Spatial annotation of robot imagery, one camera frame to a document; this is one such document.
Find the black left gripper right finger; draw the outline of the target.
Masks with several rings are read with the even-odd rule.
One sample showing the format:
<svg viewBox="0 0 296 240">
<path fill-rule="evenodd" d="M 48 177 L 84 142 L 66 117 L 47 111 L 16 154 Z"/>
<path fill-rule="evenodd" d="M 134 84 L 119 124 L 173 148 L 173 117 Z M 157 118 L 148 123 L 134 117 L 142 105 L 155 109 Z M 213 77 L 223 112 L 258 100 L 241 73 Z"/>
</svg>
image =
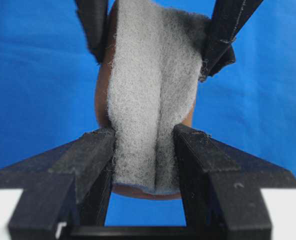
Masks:
<svg viewBox="0 0 296 240">
<path fill-rule="evenodd" d="M 174 145 L 186 224 L 201 240 L 270 239 L 260 189 L 296 189 L 289 170 L 183 124 Z"/>
</svg>

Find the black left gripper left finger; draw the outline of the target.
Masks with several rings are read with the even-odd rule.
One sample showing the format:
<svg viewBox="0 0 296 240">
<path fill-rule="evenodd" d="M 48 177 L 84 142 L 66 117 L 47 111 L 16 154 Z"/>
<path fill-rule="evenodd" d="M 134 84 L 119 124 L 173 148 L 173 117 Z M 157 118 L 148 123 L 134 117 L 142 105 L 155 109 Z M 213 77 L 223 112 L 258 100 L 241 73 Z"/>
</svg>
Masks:
<svg viewBox="0 0 296 240">
<path fill-rule="evenodd" d="M 115 132 L 100 128 L 0 169 L 0 240 L 59 240 L 68 225 L 103 226 Z"/>
</svg>

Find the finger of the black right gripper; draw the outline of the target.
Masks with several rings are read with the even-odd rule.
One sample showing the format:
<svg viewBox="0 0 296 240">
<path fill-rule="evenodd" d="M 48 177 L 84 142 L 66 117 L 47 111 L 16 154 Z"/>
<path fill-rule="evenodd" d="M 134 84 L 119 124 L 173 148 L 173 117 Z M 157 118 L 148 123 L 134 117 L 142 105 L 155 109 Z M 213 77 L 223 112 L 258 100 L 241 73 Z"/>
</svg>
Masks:
<svg viewBox="0 0 296 240">
<path fill-rule="evenodd" d="M 87 48 L 98 63 L 103 62 L 108 36 L 108 0 L 75 0 Z"/>
<path fill-rule="evenodd" d="M 261 4 L 261 0 L 217 0 L 202 51 L 202 76 L 214 76 L 236 62 L 232 47 L 236 35 Z"/>
</svg>

